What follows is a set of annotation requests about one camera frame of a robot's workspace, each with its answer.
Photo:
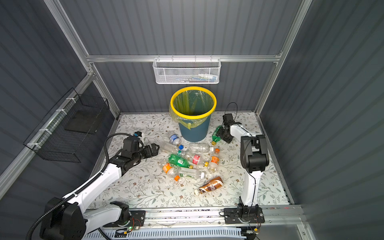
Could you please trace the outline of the crushed green bottle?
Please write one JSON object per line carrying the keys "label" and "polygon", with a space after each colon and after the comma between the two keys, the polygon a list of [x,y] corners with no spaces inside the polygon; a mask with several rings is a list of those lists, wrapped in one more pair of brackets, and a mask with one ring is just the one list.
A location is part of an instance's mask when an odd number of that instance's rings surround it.
{"label": "crushed green bottle", "polygon": [[212,134],[211,144],[213,146],[215,146],[221,140],[221,138],[219,136],[217,136],[217,133],[221,128],[222,128],[222,126],[217,126],[216,129],[214,130],[213,134]]}

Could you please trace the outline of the green bottle yellow cap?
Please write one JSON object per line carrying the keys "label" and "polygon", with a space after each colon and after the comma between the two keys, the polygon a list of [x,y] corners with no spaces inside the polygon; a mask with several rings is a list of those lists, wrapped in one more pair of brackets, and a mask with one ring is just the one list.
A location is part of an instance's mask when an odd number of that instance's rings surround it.
{"label": "green bottle yellow cap", "polygon": [[194,168],[186,159],[179,157],[175,154],[171,154],[169,156],[168,162],[172,165],[182,167],[182,168],[188,168],[188,169]]}

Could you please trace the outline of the clear bottle orange caps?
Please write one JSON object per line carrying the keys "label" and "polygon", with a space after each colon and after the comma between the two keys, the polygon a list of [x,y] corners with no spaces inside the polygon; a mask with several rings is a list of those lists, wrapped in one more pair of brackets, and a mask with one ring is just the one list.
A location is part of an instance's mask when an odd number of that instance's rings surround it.
{"label": "clear bottle orange caps", "polygon": [[162,167],[163,172],[174,181],[178,182],[180,180],[180,173],[176,167],[173,167],[170,163],[165,164]]}

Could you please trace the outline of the clear bottle white green label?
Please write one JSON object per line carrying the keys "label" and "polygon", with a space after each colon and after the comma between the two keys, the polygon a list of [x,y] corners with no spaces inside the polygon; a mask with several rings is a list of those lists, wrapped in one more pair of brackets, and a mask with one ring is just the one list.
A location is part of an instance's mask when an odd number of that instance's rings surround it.
{"label": "clear bottle white green label", "polygon": [[190,169],[190,168],[179,168],[179,175],[184,178],[191,178],[194,180],[203,180],[206,176],[206,173],[203,171],[200,171],[198,169]]}

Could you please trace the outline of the brown coffee bottle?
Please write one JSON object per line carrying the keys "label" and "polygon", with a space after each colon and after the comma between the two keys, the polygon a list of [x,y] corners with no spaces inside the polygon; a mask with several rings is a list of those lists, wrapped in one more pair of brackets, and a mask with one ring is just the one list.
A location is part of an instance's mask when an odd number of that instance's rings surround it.
{"label": "brown coffee bottle", "polygon": [[214,179],[211,179],[210,181],[208,181],[207,183],[205,183],[204,185],[202,185],[198,189],[195,189],[194,192],[195,192],[195,195],[199,196],[199,195],[202,195],[204,193],[212,192],[212,191],[219,189],[223,186],[224,186],[224,182],[221,179],[221,177],[216,177]]}

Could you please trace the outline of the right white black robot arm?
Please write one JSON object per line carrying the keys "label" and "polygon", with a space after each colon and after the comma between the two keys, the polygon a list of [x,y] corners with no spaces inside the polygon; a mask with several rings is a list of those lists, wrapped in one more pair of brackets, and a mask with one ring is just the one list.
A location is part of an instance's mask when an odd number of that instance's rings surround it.
{"label": "right white black robot arm", "polygon": [[270,163],[266,137],[247,130],[239,122],[224,123],[217,135],[226,143],[230,143],[232,139],[240,142],[240,162],[245,178],[238,208],[241,213],[254,213],[259,208],[259,184]]}

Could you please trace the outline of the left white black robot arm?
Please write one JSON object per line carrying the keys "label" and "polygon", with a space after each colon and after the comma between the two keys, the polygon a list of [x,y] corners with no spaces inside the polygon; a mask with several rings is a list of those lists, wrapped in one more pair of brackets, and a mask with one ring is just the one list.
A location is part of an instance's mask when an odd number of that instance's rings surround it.
{"label": "left white black robot arm", "polygon": [[62,198],[52,198],[27,232],[32,238],[34,230],[40,226],[43,240],[81,240],[85,235],[99,231],[102,227],[115,223],[129,226],[135,223],[127,204],[113,201],[103,208],[90,211],[88,207],[110,184],[120,179],[142,160],[155,157],[159,153],[157,144],[144,145],[142,134],[125,134],[123,148],[113,157],[106,157],[103,168],[80,187]]}

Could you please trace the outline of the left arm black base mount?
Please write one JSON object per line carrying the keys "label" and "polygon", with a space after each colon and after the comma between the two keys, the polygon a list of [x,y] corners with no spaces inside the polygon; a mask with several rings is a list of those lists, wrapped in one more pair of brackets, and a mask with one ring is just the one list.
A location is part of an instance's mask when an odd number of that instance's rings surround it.
{"label": "left arm black base mount", "polygon": [[146,218],[146,211],[129,211],[127,217],[117,220],[116,222],[104,225],[104,228],[138,228],[143,227]]}

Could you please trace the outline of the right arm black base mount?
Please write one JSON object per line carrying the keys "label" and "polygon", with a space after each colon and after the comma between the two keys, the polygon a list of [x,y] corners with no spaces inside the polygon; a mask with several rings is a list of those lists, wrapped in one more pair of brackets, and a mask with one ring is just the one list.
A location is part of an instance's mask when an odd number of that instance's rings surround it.
{"label": "right arm black base mount", "polygon": [[224,208],[223,210],[225,223],[230,224],[263,224],[265,217],[263,209],[259,205],[252,207],[240,206],[236,208]]}

